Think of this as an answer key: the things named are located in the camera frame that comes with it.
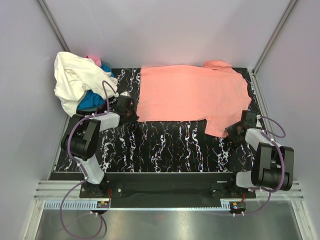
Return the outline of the salmon pink t shirt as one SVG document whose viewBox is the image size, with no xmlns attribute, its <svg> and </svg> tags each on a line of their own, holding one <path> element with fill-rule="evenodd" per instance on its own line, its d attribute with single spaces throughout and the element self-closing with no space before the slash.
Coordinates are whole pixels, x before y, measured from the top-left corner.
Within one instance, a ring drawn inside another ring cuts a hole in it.
<svg viewBox="0 0 320 240">
<path fill-rule="evenodd" d="M 240 121 L 252 99 L 247 81 L 221 60 L 202 67 L 142 67 L 137 104 L 139 122 L 206 120 L 205 133 L 225 138 L 225 129 Z"/>
</svg>

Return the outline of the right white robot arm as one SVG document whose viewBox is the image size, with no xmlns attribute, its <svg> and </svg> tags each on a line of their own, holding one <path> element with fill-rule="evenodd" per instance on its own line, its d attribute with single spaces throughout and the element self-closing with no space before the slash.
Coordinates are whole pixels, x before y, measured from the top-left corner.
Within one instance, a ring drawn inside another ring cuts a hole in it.
<svg viewBox="0 0 320 240">
<path fill-rule="evenodd" d="M 266 119 L 276 124 L 282 134 L 257 126 L 259 119 Z M 289 146 L 283 146 L 274 138 L 286 137 L 284 128 L 272 118 L 257 115 L 256 112 L 244 110 L 240 121 L 225 129 L 228 137 L 234 143 L 246 142 L 255 150 L 254 162 L 250 171 L 240 171 L 233 175 L 227 185 L 228 195 L 239 198 L 245 189 L 258 189 L 275 193 L 289 191 L 293 185 L 295 151 Z"/>
</svg>

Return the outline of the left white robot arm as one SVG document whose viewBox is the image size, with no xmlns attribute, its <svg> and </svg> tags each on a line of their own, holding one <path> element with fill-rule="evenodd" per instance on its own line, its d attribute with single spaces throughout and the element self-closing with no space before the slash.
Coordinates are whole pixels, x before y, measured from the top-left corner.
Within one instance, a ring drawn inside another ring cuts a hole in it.
<svg viewBox="0 0 320 240">
<path fill-rule="evenodd" d="M 92 184 L 90 192 L 97 198 L 103 198 L 108 193 L 107 184 L 102 182 L 105 173 L 96 157 L 99 134 L 136 122 L 139 117 L 135 107 L 135 101 L 129 92 L 122 92 L 112 111 L 87 116 L 74 114 L 64 132 L 60 147 L 80 167 L 84 179 Z"/>
</svg>

